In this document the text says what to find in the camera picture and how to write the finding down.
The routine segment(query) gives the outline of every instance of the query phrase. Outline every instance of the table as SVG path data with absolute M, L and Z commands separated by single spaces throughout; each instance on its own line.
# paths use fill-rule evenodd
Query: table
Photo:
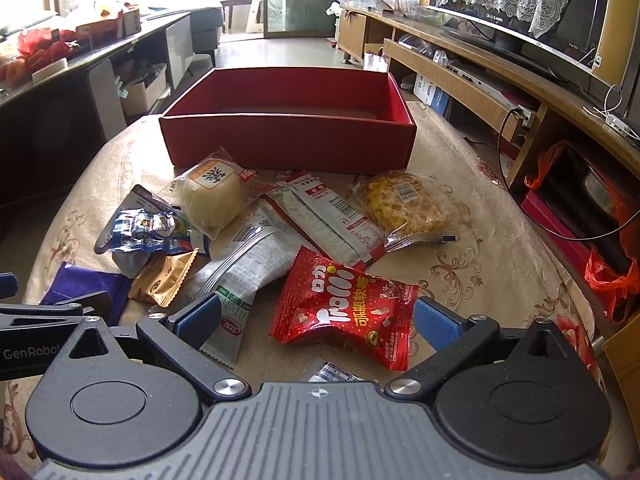
M 188 12 L 142 23 L 142 31 L 69 62 L 69 69 L 0 95 L 0 206 L 67 192 L 100 147 L 127 123 L 113 69 L 130 58 L 166 63 L 166 94 L 188 68 Z
M 420 294 L 435 298 L 461 316 L 487 314 L 503 326 L 525 326 L 535 316 L 562 320 L 580 340 L 593 334 L 590 306 L 569 273 L 558 264 L 488 168 L 447 121 L 421 103 L 408 103 L 417 124 L 410 160 L 412 171 L 432 173 L 441 189 L 475 217 L 472 232 L 450 244 L 416 244 L 386 254 L 369 271 L 392 280 L 417 283 Z M 273 177 L 272 171 L 261 172 Z M 354 176 L 319 174 L 327 186 L 347 198 Z M 158 117 L 147 116 L 107 142 L 60 208 L 31 271 L 23 301 L 38 303 L 62 262 L 115 272 L 110 254 L 95 254 L 94 241 L 134 184 L 159 192 L 174 177 Z M 500 210 L 500 218 L 494 212 Z M 236 219 L 213 242 L 215 254 L 242 225 Z M 313 360 L 331 360 L 361 378 L 386 383 L 390 372 L 360 354 L 317 344 L 281 345 L 268 337 L 282 280 L 261 290 L 252 305 L 234 372 L 257 391 L 264 380 L 296 381 Z M 143 316 L 148 304 L 130 301 L 121 324 Z M 433 350 L 412 331 L 410 365 Z M 595 362 L 590 368 L 602 377 Z M 37 466 L 24 427 L 24 405 L 38 378 L 9 381 L 5 426 L 9 452 L 27 471 Z
M 37 83 L 27 82 L 23 85 L 19 86 L 15 89 L 10 89 L 5 92 L 0 92 L 0 108 L 6 106 L 14 99 L 19 98 L 20 96 L 27 94 L 30 91 L 33 91 L 39 86 L 46 85 L 51 83 L 54 79 L 64 77 L 68 75 L 69 72 L 73 70 L 79 70 L 81 68 L 88 68 L 91 66 L 95 66 L 100 63 L 103 59 L 108 57 L 116 56 L 117 54 L 126 51 L 127 49 L 135 46 L 135 44 L 148 36 L 160 31 L 165 30 L 167 27 L 173 25 L 174 23 L 179 22 L 184 17 L 188 16 L 188 12 L 184 12 L 181 14 L 173 14 L 171 16 L 167 16 L 165 18 L 158 18 L 156 20 L 151 21 L 142 21 L 140 26 L 142 30 L 137 34 L 132 34 L 131 36 L 126 36 L 125 38 L 121 38 L 120 40 L 115 41 L 114 43 L 110 43 L 105 45 L 104 47 L 98 48 L 96 50 L 92 50 L 85 54 L 81 54 L 73 58 L 68 63 L 68 70 L 64 72 L 57 72 L 51 77 L 43 79 Z M 45 27 L 47 23 L 41 23 L 41 26 Z
M 540 102 L 523 145 L 514 146 L 517 157 L 507 177 L 510 187 L 522 188 L 524 176 L 537 167 L 539 153 L 560 139 L 584 138 L 585 134 L 605 148 L 630 175 L 640 179 L 640 150 L 582 109 L 583 106 L 591 107 L 590 103 L 515 63 L 454 38 L 440 28 L 368 10 L 345 9 L 340 17 L 338 47 L 348 55 L 362 59 L 365 44 L 379 44 L 384 54 L 391 58 L 389 70 L 394 75 L 420 73 L 498 131 L 508 109 L 472 83 L 398 44 L 398 37 L 405 32 L 497 73 Z M 505 127 L 504 137 L 513 140 L 516 130 L 517 124 L 512 117 Z

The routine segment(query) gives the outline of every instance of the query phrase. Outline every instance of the tablecloth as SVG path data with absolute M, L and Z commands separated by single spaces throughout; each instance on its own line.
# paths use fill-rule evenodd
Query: tablecloth
M 511 327 L 527 326 L 535 316 L 551 317 L 577 347 L 580 342 L 588 346 L 593 316 L 569 274 L 555 261 L 508 193 L 494 183 L 495 175 L 462 136 L 423 104 L 409 106 L 418 126 L 409 169 L 432 174 L 440 189 L 459 207 L 472 212 L 475 227 L 454 243 L 415 244 L 388 253 L 369 272 L 417 283 L 421 295 L 431 296 L 465 317 L 487 314 Z M 41 300 L 62 262 L 117 272 L 109 254 L 94 253 L 98 233 L 135 184 L 159 192 L 174 174 L 157 116 L 140 119 L 105 144 L 51 223 L 31 271 L 24 303 Z M 348 198 L 353 175 L 326 174 L 322 179 Z M 225 231 L 232 232 L 236 227 L 231 225 Z M 228 236 L 223 232 L 212 249 L 216 250 Z M 323 344 L 286 346 L 268 337 L 282 283 L 279 280 L 257 295 L 234 370 L 251 383 L 254 391 L 265 380 L 299 380 L 314 358 L 333 361 L 361 378 L 382 384 L 397 374 L 345 349 Z M 121 324 L 134 323 L 148 308 L 148 304 L 130 301 Z M 412 330 L 410 365 L 432 353 L 433 349 Z M 595 362 L 591 370 L 600 380 Z M 24 407 L 37 381 L 9 381 L 5 391 L 3 443 L 28 472 L 37 468 L 39 460 L 24 424 Z

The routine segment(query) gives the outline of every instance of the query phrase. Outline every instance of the gold snack packet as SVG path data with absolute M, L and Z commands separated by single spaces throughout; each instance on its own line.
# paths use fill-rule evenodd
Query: gold snack packet
M 168 307 L 180 290 L 197 254 L 198 249 L 175 256 L 153 254 L 140 274 L 133 280 L 129 299 Z

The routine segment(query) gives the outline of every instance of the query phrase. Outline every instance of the blue gripper pad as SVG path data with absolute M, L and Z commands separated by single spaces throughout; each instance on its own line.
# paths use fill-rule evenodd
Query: blue gripper pad
M 11 272 L 0 274 L 0 298 L 10 298 L 18 293 L 18 280 Z
M 218 295 L 213 293 L 196 307 L 189 304 L 183 310 L 189 308 L 191 312 L 176 322 L 173 332 L 192 348 L 200 348 L 220 325 L 222 304 Z
M 418 298 L 414 306 L 414 323 L 420 335 L 439 351 L 462 336 L 461 320 L 464 319 L 453 312 L 448 317 L 430 303 L 435 302 L 430 298 Z

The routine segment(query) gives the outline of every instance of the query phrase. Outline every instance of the tv stand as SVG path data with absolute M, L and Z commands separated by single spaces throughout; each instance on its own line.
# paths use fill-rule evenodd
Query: tv stand
M 409 33 L 442 48 L 450 54 L 469 60 L 495 76 L 519 87 L 540 104 L 537 105 L 533 124 L 524 130 L 514 116 L 509 117 L 502 130 L 506 152 L 513 153 L 515 162 L 507 175 L 512 190 L 524 189 L 524 177 L 538 168 L 538 155 L 561 139 L 591 137 L 615 157 L 633 177 L 640 180 L 640 148 L 607 126 L 603 120 L 585 112 L 590 108 L 580 94 L 540 77 L 503 56 L 496 56 L 484 48 L 447 34 L 409 18 L 400 18 L 360 9 L 345 9 L 340 17 L 338 48 L 346 56 L 360 62 L 367 52 L 380 52 L 389 58 L 389 72 L 396 80 L 411 73 L 419 73 L 471 110 L 480 120 L 498 132 L 509 106 L 499 102 L 474 83 L 434 63 L 398 43 Z
M 508 59 L 523 68 L 531 70 L 541 77 L 549 79 L 553 82 L 558 82 L 559 78 L 546 66 L 536 63 L 532 59 L 522 55 L 522 47 L 524 46 L 524 40 L 517 38 L 511 34 L 507 34 L 501 30 L 496 30 L 493 40 L 488 40 L 482 36 L 471 34 L 469 32 L 461 32 L 456 28 L 442 27 L 447 34 L 452 35 L 454 38 L 466 41 L 472 45 L 478 46 L 484 50 L 492 52 L 496 56 Z

